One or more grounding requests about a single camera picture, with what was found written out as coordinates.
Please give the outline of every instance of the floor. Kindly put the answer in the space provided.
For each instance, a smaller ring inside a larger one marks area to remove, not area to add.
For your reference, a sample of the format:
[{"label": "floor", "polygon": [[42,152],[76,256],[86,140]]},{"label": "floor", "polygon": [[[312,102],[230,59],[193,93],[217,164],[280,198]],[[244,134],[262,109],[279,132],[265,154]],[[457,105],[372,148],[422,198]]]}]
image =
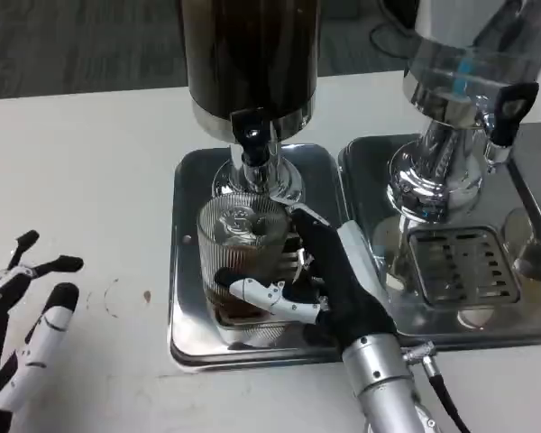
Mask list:
[{"label": "floor", "polygon": [[[0,0],[0,98],[185,86],[177,1]],[[412,38],[378,0],[323,0],[322,18],[321,76],[404,68]]]}]

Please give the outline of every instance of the stainless steel drip tray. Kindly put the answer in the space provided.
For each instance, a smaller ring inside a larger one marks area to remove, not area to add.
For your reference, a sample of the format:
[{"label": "stainless steel drip tray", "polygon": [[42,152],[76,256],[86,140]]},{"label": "stainless steel drip tray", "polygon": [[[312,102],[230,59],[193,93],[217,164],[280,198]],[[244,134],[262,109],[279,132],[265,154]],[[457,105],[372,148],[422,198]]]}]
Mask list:
[{"label": "stainless steel drip tray", "polygon": [[[536,142],[530,126],[521,136]],[[541,343],[541,281],[522,274],[519,263],[528,248],[541,268],[541,245],[531,228],[538,222],[529,222],[511,175],[486,175],[481,199],[459,221],[409,223],[387,200],[388,161],[416,138],[360,138],[339,158],[349,217],[361,226],[380,264],[403,344]],[[480,150],[475,156],[483,162]]]},{"label": "stainless steel drip tray", "polygon": [[[338,169],[314,144],[283,146],[300,172],[305,202],[336,226],[346,220]],[[197,213],[211,199],[212,181],[230,158],[228,149],[188,154],[177,167],[172,211],[170,352],[186,369],[206,370],[269,364],[335,361],[335,349],[317,327],[279,322],[268,315],[237,317],[206,302],[200,275]],[[280,273],[292,271],[296,254],[283,253]]]}]

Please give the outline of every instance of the coffee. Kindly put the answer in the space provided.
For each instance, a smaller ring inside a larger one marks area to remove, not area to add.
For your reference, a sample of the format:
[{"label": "coffee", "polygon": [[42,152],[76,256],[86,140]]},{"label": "coffee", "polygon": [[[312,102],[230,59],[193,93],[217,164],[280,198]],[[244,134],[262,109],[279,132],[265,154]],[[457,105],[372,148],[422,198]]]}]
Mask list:
[{"label": "coffee", "polygon": [[188,86],[208,113],[273,118],[315,92],[320,0],[180,0]]}]

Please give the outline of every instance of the clear ribbed glass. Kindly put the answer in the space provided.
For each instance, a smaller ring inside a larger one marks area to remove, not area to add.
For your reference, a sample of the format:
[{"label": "clear ribbed glass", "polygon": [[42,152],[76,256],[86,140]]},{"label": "clear ribbed glass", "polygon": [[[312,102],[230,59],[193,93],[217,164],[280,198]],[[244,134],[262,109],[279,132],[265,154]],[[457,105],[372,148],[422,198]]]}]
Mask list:
[{"label": "clear ribbed glass", "polygon": [[215,273],[231,268],[253,278],[269,278],[276,270],[289,219],[282,206],[266,196],[234,193],[213,198],[197,218],[203,287],[207,299],[227,311],[246,307]]}]

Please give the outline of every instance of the white countertop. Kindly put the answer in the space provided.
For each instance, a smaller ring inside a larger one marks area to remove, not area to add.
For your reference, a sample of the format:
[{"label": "white countertop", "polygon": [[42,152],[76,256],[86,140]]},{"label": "white countertop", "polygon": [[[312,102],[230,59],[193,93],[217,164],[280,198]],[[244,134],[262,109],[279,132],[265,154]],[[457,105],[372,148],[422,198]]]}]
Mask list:
[{"label": "white countertop", "polygon": [[[357,136],[420,131],[425,119],[401,78],[321,78],[316,115],[296,141],[336,156]],[[528,121],[541,121],[541,95]],[[27,262],[60,253],[86,262],[68,279],[81,295],[53,375],[12,431],[362,431],[340,364],[190,375],[170,359],[174,170],[187,152],[220,145],[197,126],[186,88],[0,100],[0,253],[34,228],[41,240]],[[64,280],[32,285],[6,351]],[[439,363],[473,433],[541,431],[541,346],[447,353]],[[416,375],[427,407],[455,431]]]}]

